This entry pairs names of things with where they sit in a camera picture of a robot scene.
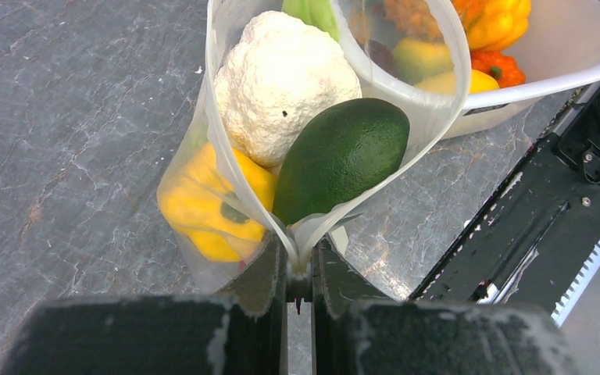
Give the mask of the dark green avocado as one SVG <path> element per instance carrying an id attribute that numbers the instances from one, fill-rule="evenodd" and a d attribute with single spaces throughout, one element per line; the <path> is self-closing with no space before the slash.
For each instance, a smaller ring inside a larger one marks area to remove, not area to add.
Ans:
<path id="1" fill-rule="evenodd" d="M 272 213 L 284 225 L 359 197 L 397 172 L 409 140 L 402 109 L 357 98 L 313 117 L 289 148 Z"/>

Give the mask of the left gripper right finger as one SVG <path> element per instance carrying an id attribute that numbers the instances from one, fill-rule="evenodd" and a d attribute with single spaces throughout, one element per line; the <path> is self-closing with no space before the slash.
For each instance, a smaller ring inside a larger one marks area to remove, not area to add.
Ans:
<path id="1" fill-rule="evenodd" d="M 531 305 L 400 302 L 323 239 L 312 250 L 315 374 L 577 374 L 553 320 Z"/>

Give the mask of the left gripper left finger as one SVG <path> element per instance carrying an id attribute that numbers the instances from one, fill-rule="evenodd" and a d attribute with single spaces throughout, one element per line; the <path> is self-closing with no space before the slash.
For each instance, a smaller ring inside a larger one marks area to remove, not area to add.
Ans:
<path id="1" fill-rule="evenodd" d="M 4 374 L 285 374 L 287 253 L 267 235 L 209 294 L 66 298 L 40 304 Z"/>

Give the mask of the clear polka dot zip bag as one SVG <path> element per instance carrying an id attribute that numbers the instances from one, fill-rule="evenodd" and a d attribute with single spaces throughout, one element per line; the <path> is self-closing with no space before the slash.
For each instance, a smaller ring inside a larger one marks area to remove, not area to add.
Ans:
<path id="1" fill-rule="evenodd" d="M 304 273 L 327 233 L 417 163 L 461 112 L 452 3 L 211 1 L 198 107 L 157 189 L 198 289 L 276 238 Z"/>

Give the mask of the white cauliflower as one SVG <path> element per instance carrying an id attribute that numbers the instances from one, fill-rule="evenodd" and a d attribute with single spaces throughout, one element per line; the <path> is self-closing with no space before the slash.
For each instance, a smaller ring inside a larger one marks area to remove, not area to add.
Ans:
<path id="1" fill-rule="evenodd" d="M 275 10 L 247 23 L 214 90 L 234 146 L 265 168 L 284 161 L 314 116 L 362 95 L 359 78 L 327 32 Z"/>

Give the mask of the yellow bell pepper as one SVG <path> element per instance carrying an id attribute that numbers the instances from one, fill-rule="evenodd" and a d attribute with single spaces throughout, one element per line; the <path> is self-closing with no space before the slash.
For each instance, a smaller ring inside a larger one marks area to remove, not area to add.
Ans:
<path id="1" fill-rule="evenodd" d="M 188 236 L 210 261 L 249 261 L 266 232 L 262 224 L 238 209 L 238 197 L 219 173 L 210 143 L 199 148 L 167 181 L 157 200 L 167 223 Z"/>

